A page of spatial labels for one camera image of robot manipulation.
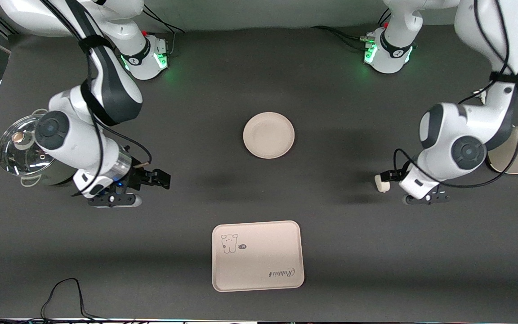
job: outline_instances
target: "velcro cable strap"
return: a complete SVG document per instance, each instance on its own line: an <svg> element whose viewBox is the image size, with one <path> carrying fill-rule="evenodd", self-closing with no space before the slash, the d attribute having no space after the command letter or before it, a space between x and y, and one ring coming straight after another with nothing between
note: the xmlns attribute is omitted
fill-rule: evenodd
<svg viewBox="0 0 518 324"><path fill-rule="evenodd" d="M491 75L489 75L489 81L517 83L518 75L516 75L516 74L499 74L499 72L491 72Z"/></svg>
<svg viewBox="0 0 518 324"><path fill-rule="evenodd" d="M100 121L103 121L103 123L107 126L113 126L118 124L113 119L111 119L111 117L109 117L105 109L103 109L103 106L99 103L97 98L95 98L95 96L91 93L91 90L89 90L89 84L87 80L83 81L80 88L81 95L83 96L85 103L91 109L92 113L94 113L94 115L99 118Z"/></svg>
<svg viewBox="0 0 518 324"><path fill-rule="evenodd" d="M99 35L91 35L85 37L78 43L78 45L85 53L90 53L91 49L94 49L95 47L99 46L105 46L109 47L110 49L113 49L111 43L109 43L109 41L105 39L105 37Z"/></svg>

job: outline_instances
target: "round plate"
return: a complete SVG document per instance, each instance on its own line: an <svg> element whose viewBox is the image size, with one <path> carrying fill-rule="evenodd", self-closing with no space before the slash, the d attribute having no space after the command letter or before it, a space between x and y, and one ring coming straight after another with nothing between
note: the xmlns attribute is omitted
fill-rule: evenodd
<svg viewBox="0 0 518 324"><path fill-rule="evenodd" d="M249 119L243 130L243 142L258 158L279 158L295 140L293 125L276 112L263 112Z"/></svg>

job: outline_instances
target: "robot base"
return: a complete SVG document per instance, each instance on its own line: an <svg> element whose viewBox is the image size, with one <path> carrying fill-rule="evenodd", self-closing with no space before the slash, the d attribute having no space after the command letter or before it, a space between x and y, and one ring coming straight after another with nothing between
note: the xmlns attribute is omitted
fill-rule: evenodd
<svg viewBox="0 0 518 324"><path fill-rule="evenodd" d="M165 39L158 39L153 35L147 35L145 38L150 43L151 53L140 64L134 65L121 56L125 68L138 80L155 78L168 65L169 57Z"/></svg>
<svg viewBox="0 0 518 324"><path fill-rule="evenodd" d="M384 27L379 27L376 30L367 33L368 37L375 38L375 42L368 45L370 47L368 47L367 52L365 52L363 62L371 65L378 72L391 74L401 70L403 65L409 61L413 47L411 47L407 53L403 53L403 50L401 50L400 57L392 58L389 52L386 49L383 49L383 46L380 43L381 33L383 33L384 30Z"/></svg>

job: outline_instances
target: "dark tabletop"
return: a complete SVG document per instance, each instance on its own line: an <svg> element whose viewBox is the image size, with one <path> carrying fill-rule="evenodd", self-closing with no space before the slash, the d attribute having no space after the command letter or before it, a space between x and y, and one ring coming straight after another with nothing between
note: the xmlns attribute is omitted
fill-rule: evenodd
<svg viewBox="0 0 518 324"><path fill-rule="evenodd" d="M0 135L86 74L73 39L14 43ZM417 43L407 66L382 75L326 31L178 35L169 70L137 82L139 117L115 127L151 149L171 190L94 209L69 197L73 185L24 189L0 168L0 316L39 314L52 285L76 277L88 311L111 318L518 322L518 176L429 207L374 187L395 148L419 152L428 108L487 83L489 64L453 26L424 27ZM264 111L295 127L282 158L243 146L246 121ZM493 175L483 166L459 182ZM301 227L304 285L215 291L213 228L275 220ZM48 315L78 316L74 286L58 289Z"/></svg>

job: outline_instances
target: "bear drawing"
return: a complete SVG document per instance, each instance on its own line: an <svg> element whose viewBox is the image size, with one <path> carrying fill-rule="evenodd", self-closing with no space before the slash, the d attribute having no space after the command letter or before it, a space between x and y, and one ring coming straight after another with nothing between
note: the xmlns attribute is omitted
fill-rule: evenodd
<svg viewBox="0 0 518 324"><path fill-rule="evenodd" d="M237 234L221 235L221 244L223 245L223 252L235 253L237 249Z"/></svg>

